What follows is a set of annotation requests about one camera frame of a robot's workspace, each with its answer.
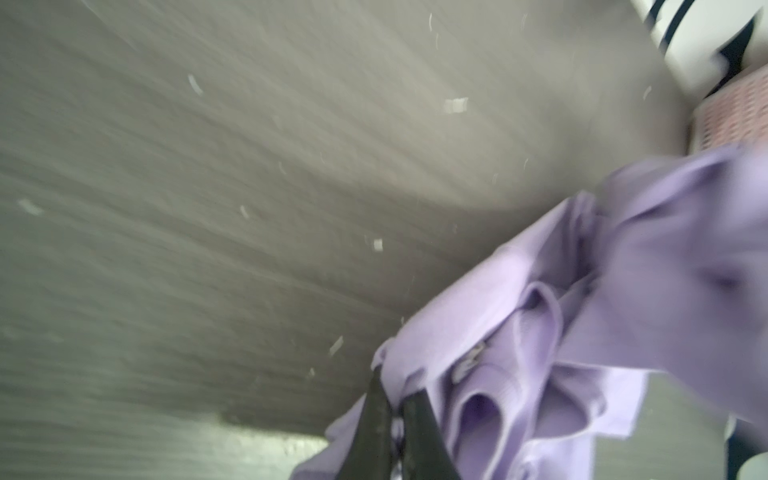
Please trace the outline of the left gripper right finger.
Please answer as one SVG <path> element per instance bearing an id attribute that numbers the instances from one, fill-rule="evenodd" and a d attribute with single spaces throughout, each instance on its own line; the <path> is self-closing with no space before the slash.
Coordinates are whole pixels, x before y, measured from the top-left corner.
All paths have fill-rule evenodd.
<path id="1" fill-rule="evenodd" d="M 428 392 L 421 390 L 402 403 L 405 480 L 460 480 L 434 415 Z"/>

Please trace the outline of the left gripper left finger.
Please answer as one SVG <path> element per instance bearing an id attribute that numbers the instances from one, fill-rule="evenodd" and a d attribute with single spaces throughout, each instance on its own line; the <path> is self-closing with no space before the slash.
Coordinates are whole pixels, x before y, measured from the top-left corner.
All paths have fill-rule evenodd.
<path id="1" fill-rule="evenodd" d="M 381 381 L 380 366 L 373 370 L 349 451 L 336 480 L 389 480 L 393 469 L 392 409 Z"/>

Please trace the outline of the purple t-shirt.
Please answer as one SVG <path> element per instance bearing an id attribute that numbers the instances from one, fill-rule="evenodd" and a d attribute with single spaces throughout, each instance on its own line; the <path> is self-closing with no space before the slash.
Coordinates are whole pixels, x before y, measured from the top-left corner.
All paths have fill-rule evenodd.
<path id="1" fill-rule="evenodd" d="M 767 436 L 767 150 L 729 145 L 612 173 L 431 300 L 377 350 L 404 479 L 421 390 L 460 479 L 588 479 L 670 375 Z M 366 394 L 295 479 L 335 479 Z"/>

